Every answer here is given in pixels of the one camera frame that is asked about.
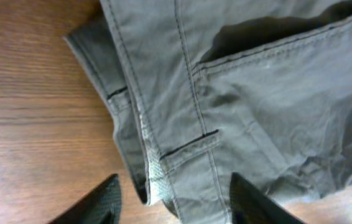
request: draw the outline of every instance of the denim fabric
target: denim fabric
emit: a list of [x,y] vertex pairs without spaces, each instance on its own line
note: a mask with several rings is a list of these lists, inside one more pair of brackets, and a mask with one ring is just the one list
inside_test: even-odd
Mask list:
[[[281,205],[352,184],[352,8],[339,2],[101,0],[111,34],[82,45],[113,43],[103,55],[121,66],[86,72],[114,118],[136,189],[147,182],[147,204],[172,200],[182,223],[231,223],[233,172]],[[238,24],[255,31],[268,17],[309,29],[237,44],[241,51],[224,45],[238,42]],[[310,18],[321,24],[307,25]],[[86,70],[92,62],[80,55]],[[127,90],[107,100],[106,82],[95,80],[112,76],[124,77],[116,90]],[[118,98],[121,117],[111,106]]]

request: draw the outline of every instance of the wooden floor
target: wooden floor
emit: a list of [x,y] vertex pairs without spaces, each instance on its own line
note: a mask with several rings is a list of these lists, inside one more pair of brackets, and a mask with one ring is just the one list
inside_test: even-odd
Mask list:
[[[62,39],[99,10],[90,0],[0,0],[0,223],[46,223],[107,176],[121,176],[121,223],[178,223],[143,206],[113,122]],[[288,205],[310,223],[352,223],[352,189]]]

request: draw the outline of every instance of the gray garment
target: gray garment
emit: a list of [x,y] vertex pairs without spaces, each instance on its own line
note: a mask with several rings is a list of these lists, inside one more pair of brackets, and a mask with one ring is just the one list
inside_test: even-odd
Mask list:
[[[172,200],[182,223],[231,223],[233,172],[280,204],[352,184],[352,16],[201,62],[223,26],[315,17],[337,2],[101,1],[108,41],[82,31],[68,42],[113,116],[136,189],[146,182],[147,204]],[[90,48],[111,36],[116,50]],[[105,87],[120,75],[123,86]]]

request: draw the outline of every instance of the wrinkled fabric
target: wrinkled fabric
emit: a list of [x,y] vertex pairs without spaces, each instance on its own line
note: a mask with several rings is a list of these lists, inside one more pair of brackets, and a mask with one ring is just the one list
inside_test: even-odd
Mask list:
[[[233,172],[281,205],[352,185],[352,11],[324,13],[339,2],[102,0],[106,26],[66,37],[144,203],[231,223]],[[214,45],[243,33],[224,26],[322,15],[241,51]]]

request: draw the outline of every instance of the wooden surface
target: wooden surface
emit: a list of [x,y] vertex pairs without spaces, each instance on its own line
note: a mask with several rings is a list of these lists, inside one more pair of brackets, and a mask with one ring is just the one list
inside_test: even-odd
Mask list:
[[[99,8],[89,0],[0,0],[0,223],[46,223],[113,173],[121,223],[178,223],[161,203],[140,203],[110,115],[62,39]],[[311,223],[352,223],[352,189],[288,209]]]

